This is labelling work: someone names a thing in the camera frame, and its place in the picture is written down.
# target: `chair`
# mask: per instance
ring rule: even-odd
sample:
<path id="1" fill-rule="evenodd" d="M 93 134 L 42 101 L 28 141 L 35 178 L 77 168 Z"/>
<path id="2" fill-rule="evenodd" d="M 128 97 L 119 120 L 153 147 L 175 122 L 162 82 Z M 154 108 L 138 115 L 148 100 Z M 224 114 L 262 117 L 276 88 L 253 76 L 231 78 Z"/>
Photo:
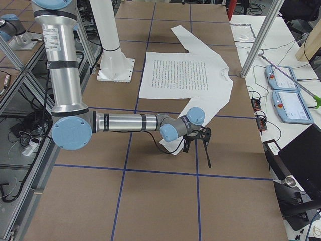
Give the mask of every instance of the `chair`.
<path id="1" fill-rule="evenodd" d="M 285 0 L 280 13 L 287 26 L 293 32 L 303 34 L 292 26 L 292 20 L 314 21 L 319 17 L 321 0 Z"/>

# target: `cable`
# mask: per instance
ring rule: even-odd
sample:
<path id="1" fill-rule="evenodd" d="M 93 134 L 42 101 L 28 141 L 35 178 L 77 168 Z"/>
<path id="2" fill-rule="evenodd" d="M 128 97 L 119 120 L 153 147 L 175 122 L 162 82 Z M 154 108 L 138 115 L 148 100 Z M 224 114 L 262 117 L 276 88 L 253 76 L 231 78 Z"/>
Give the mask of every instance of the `cable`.
<path id="1" fill-rule="evenodd" d="M 284 47 L 284 46 L 287 46 L 287 45 L 289 45 L 290 43 L 293 43 L 293 42 L 295 42 L 295 40 L 293 40 L 293 41 L 291 41 L 291 42 L 289 42 L 289 43 L 287 43 L 287 44 L 281 45 L 281 46 L 279 46 L 279 47 L 276 47 L 276 48 L 268 48 L 268 49 L 262 49 L 262 50 L 279 49 L 279 48 Z"/>
<path id="2" fill-rule="evenodd" d="M 154 140 L 154 143 L 155 143 L 156 147 L 157 147 L 161 152 L 163 152 L 163 153 L 165 153 L 165 154 L 172 154 L 172 153 L 174 153 L 175 151 L 177 151 L 177 150 L 179 149 L 181 143 L 182 143 L 183 140 L 184 140 L 184 138 L 181 139 L 179 145 L 176 147 L 175 150 L 173 150 L 172 152 L 166 152 L 166 151 L 163 151 L 163 150 L 159 147 L 159 145 L 158 145 L 157 142 L 156 142 L 156 139 L 155 139 L 154 135 L 153 135 L 151 132 L 149 132 L 149 131 L 124 131 L 124 132 L 122 132 L 122 131 L 113 131 L 113 132 L 118 132 L 118 133 L 146 132 L 146 133 L 148 133 L 148 134 L 151 135 L 152 139 Z"/>
<path id="3" fill-rule="evenodd" d="M 52 137 L 48 136 L 48 132 L 50 131 L 50 126 L 47 125 L 47 130 L 45 130 L 45 113 L 46 113 L 47 98 L 48 98 L 49 76 L 50 76 L 50 71 L 48 70 L 47 81 L 46 81 L 46 89 L 45 89 L 44 107 L 43 107 L 43 109 L 42 109 L 42 123 L 41 123 L 41 127 L 42 127 L 42 131 L 43 131 L 45 137 L 48 137 L 49 139 L 52 139 Z"/>
<path id="4" fill-rule="evenodd" d="M 262 15 L 265 8 L 264 4 L 251 3 L 249 4 L 248 15 Z"/>
<path id="5" fill-rule="evenodd" d="M 306 234 L 306 237 L 305 237 L 305 241 L 308 241 L 312 224 L 313 224 L 313 222 L 315 221 L 316 217 L 320 214 L 320 212 L 321 212 L 321 210 L 319 210 L 319 211 L 314 215 L 314 217 L 312 218 L 311 223 L 310 223 L 310 226 L 309 226 L 309 229 L 308 229 L 307 234 Z"/>
<path id="6" fill-rule="evenodd" d="M 287 54 L 290 52 L 290 50 L 293 48 L 293 46 L 295 45 L 296 41 L 294 41 L 294 43 L 292 44 L 291 48 L 289 48 L 289 50 L 287 51 L 287 53 L 285 54 L 285 56 L 283 57 L 283 59 L 281 59 L 281 61 L 278 63 L 278 65 L 281 64 L 281 62 L 286 58 Z"/>
<path id="7" fill-rule="evenodd" d="M 252 97 L 251 97 L 252 99 L 258 99 L 261 102 L 261 94 L 259 92 L 255 91 L 255 90 L 251 90 L 251 91 L 249 91 L 249 93 L 252 93 Z M 257 93 L 259 95 L 259 97 L 253 98 L 254 93 Z"/>
<path id="8" fill-rule="evenodd" d="M 5 71 L 3 71 L 3 70 L 0 70 L 0 72 L 5 73 L 5 74 L 7 74 L 7 75 L 10 75 L 8 72 L 5 72 Z"/>
<path id="9" fill-rule="evenodd" d="M 298 68 L 302 68 L 302 67 L 305 67 L 306 65 L 309 65 L 310 63 L 308 63 L 308 64 L 304 64 L 304 65 L 302 65 L 302 66 L 299 66 L 299 67 L 294 67 L 293 69 L 298 69 Z"/>
<path id="10" fill-rule="evenodd" d="M 263 88 L 264 90 L 266 90 L 266 93 L 267 93 L 266 96 L 268 96 L 268 94 L 269 94 L 268 89 L 265 88 L 265 87 L 263 87 L 262 85 L 260 85 L 260 84 L 258 84 L 258 83 L 256 82 L 255 67 L 261 67 L 261 68 L 264 68 L 264 69 L 265 69 L 265 67 L 264 67 L 264 66 L 261 66 L 261 65 L 254 65 L 254 66 L 253 66 L 252 73 L 253 73 L 253 77 L 254 77 L 254 82 L 255 82 L 255 84 L 258 85 L 258 86 L 260 86 L 260 87 Z"/>
<path id="11" fill-rule="evenodd" d="M 157 142 L 156 142 L 156 140 L 155 140 L 155 137 L 154 137 L 154 135 L 153 135 L 151 132 L 149 132 L 149 131 L 143 131 L 143 132 L 146 132 L 146 133 L 150 134 L 151 137 L 152 137 L 152 139 L 154 140 L 154 143 L 155 143 L 156 147 L 157 147 L 161 152 L 163 152 L 163 153 L 165 153 L 165 154 L 172 154 L 172 153 L 174 153 L 175 151 L 177 151 L 177 150 L 179 149 L 181 143 L 182 143 L 183 140 L 184 140 L 184 138 L 181 139 L 180 143 L 178 144 L 178 146 L 176 147 L 175 150 L 173 150 L 172 152 L 166 152 L 166 151 L 163 151 L 163 150 L 158 146 L 158 144 L 157 144 Z"/>
<path id="12" fill-rule="evenodd" d="M 42 33 L 32 32 L 32 31 L 29 31 L 29 30 L 27 30 L 27 32 L 33 33 L 33 34 L 42 34 Z"/>
<path id="13" fill-rule="evenodd" d="M 6 194 L 6 195 L 4 195 L 2 192 L 1 192 L 1 197 L 0 198 L 3 198 L 3 197 L 8 197 L 9 195 L 10 195 L 10 193 L 12 193 L 13 191 L 14 191 L 14 189 L 16 188 L 16 186 L 17 186 L 17 178 L 15 177 L 15 181 L 16 181 L 16 183 L 15 183 L 15 186 L 13 187 L 13 189 L 11 189 L 11 191 L 8 193 L 8 194 Z"/>
<path id="14" fill-rule="evenodd" d="M 308 80 L 318 80 L 321 81 L 320 79 L 297 79 L 297 81 L 308 81 Z"/>
<path id="15" fill-rule="evenodd" d="M 314 237 L 315 236 L 318 236 L 318 237 L 321 236 L 321 229 L 319 229 L 318 227 L 314 226 L 312 231 L 313 231 L 313 236 Z"/>
<path id="16" fill-rule="evenodd" d="M 306 52 L 305 52 L 305 44 L 306 44 L 307 39 L 309 38 L 309 36 L 310 36 L 310 34 L 307 36 L 307 38 L 306 38 L 306 40 L 305 40 L 305 42 L 303 44 L 303 52 L 304 52 L 304 55 L 305 55 L 306 59 L 308 60 L 309 64 L 312 66 L 311 61 L 309 60 L 309 58 L 307 57 Z"/>
<path id="17" fill-rule="evenodd" d="M 275 126 L 276 128 L 278 128 L 278 130 L 280 131 L 280 136 L 279 136 L 279 138 L 276 140 L 276 142 L 277 142 L 278 140 L 281 139 L 281 136 L 282 136 L 282 131 L 281 131 L 281 129 L 280 129 L 276 124 L 270 122 L 269 120 L 266 120 L 266 122 L 269 122 L 270 124 L 274 125 L 274 126 Z"/>

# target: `white label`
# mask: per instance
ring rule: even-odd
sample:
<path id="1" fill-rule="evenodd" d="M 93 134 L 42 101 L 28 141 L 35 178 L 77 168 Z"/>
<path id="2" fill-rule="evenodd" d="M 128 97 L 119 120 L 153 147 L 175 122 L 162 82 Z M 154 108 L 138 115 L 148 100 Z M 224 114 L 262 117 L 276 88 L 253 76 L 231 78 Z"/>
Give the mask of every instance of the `white label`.
<path id="1" fill-rule="evenodd" d="M 270 142 L 267 144 L 269 146 L 269 148 L 271 149 L 272 153 L 276 156 L 279 155 L 279 147 L 277 147 L 275 142 Z"/>
<path id="2" fill-rule="evenodd" d="M 46 52 L 60 51 L 58 29 L 43 29 Z"/>

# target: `blue joint cap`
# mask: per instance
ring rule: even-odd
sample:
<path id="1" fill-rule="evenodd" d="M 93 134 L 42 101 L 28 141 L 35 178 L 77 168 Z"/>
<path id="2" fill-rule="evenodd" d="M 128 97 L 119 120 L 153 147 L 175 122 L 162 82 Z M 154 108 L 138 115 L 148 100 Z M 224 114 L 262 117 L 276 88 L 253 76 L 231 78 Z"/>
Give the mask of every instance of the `blue joint cap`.
<path id="1" fill-rule="evenodd" d="M 3 20 L 6 20 L 6 21 L 8 21 L 8 20 L 19 20 L 19 18 L 15 14 L 4 14 L 0 18 L 2 18 Z"/>
<path id="2" fill-rule="evenodd" d="M 167 142 L 176 140 L 179 137 L 179 134 L 177 133 L 175 127 L 173 127 L 171 124 L 162 125 L 159 131 L 164 140 Z"/>
<path id="3" fill-rule="evenodd" d="M 200 126 L 205 119 L 205 113 L 201 108 L 193 107 L 187 112 L 187 119 L 195 125 Z"/>
<path id="4" fill-rule="evenodd" d="M 76 116 L 64 117 L 52 127 L 52 139 L 61 148 L 77 150 L 85 146 L 92 135 L 90 124 Z"/>
<path id="5" fill-rule="evenodd" d="M 9 41 L 11 36 L 4 31 L 0 31 L 0 36 L 3 38 L 4 41 Z"/>
<path id="6" fill-rule="evenodd" d="M 63 9 L 72 2 L 72 0 L 32 0 L 32 1 L 44 9 L 51 9 L 51 10 Z"/>

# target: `white table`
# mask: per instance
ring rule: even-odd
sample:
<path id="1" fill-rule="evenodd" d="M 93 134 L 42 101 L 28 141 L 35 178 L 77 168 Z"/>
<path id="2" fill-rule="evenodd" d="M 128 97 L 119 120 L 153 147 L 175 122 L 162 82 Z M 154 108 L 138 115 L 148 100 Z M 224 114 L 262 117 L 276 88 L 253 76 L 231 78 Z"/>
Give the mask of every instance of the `white table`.
<path id="1" fill-rule="evenodd" d="M 264 16 L 244 16 L 244 15 L 233 15 L 231 23 L 241 23 L 241 24 L 251 24 L 253 31 L 255 35 L 257 36 L 260 27 L 264 21 Z M 286 45 L 290 42 L 294 41 L 294 37 L 291 34 L 290 30 L 287 28 L 284 20 L 281 17 L 277 17 L 262 45 L 262 49 L 268 49 L 268 48 L 276 48 L 282 45 Z M 251 47 L 252 43 L 241 43 L 236 42 L 236 46 L 241 47 Z M 274 50 L 265 50 L 264 56 L 271 60 L 275 64 L 279 64 L 279 62 L 282 60 L 281 65 L 285 66 L 291 66 L 292 68 L 303 66 L 307 64 L 307 62 L 299 62 L 297 61 L 295 54 L 299 50 L 299 46 L 296 42 L 292 42 L 284 47 L 274 49 Z M 243 66 L 247 56 L 248 51 L 250 51 L 250 48 L 244 49 L 244 48 L 238 48 L 238 55 L 240 58 L 241 65 Z M 255 79 L 253 76 L 253 66 L 259 65 L 259 66 L 267 66 L 268 63 L 264 61 L 261 57 L 257 57 L 246 76 L 246 84 L 248 87 L 248 90 L 251 91 L 253 88 L 255 91 L 259 92 L 261 96 L 266 95 L 266 90 L 255 84 Z M 255 77 L 256 82 L 264 87 L 267 87 L 267 80 L 264 75 L 265 69 L 261 67 L 255 67 Z M 305 67 L 294 69 L 295 75 L 297 79 L 309 79 L 309 78 L 317 78 L 317 75 L 315 74 L 314 70 L 311 68 L 310 65 L 306 65 Z M 321 83 L 316 81 L 303 81 L 301 84 L 308 88 L 310 91 L 312 91 L 314 94 L 321 96 Z M 269 94 L 267 99 L 263 98 L 261 100 L 261 107 L 262 110 L 267 115 L 267 120 L 276 124 L 282 131 L 282 135 L 280 140 L 278 141 L 278 144 L 281 148 L 286 146 L 288 143 L 290 143 L 295 137 L 297 137 L 300 133 L 302 133 L 306 128 L 309 127 L 309 125 L 304 124 L 286 124 L 281 121 L 279 116 L 276 113 L 276 110 L 274 108 L 274 105 L 272 103 L 271 98 L 271 92 L 272 89 L 268 87 Z M 307 106 L 316 106 L 316 103 L 314 102 L 313 98 L 310 97 L 307 93 L 305 93 L 303 90 L 301 91 L 301 94 L 303 95 L 303 98 L 307 104 Z M 310 109 L 310 112 L 312 114 L 312 117 L 314 119 L 314 122 L 321 127 L 321 108 L 316 109 Z M 267 123 L 268 130 L 264 131 L 262 133 L 261 139 L 262 141 L 267 141 L 271 139 L 278 139 L 279 137 L 279 130 L 273 126 L 270 123 Z M 294 239 L 297 235 L 301 235 L 301 240 L 305 239 L 306 232 L 308 230 L 308 227 L 304 228 L 304 233 L 301 234 L 299 231 L 294 231 L 291 226 L 288 224 L 287 221 L 284 222 L 284 225 L 287 230 L 288 238 Z M 321 228 L 321 221 L 318 220 L 313 223 L 313 225 L 316 225 L 317 227 Z"/>

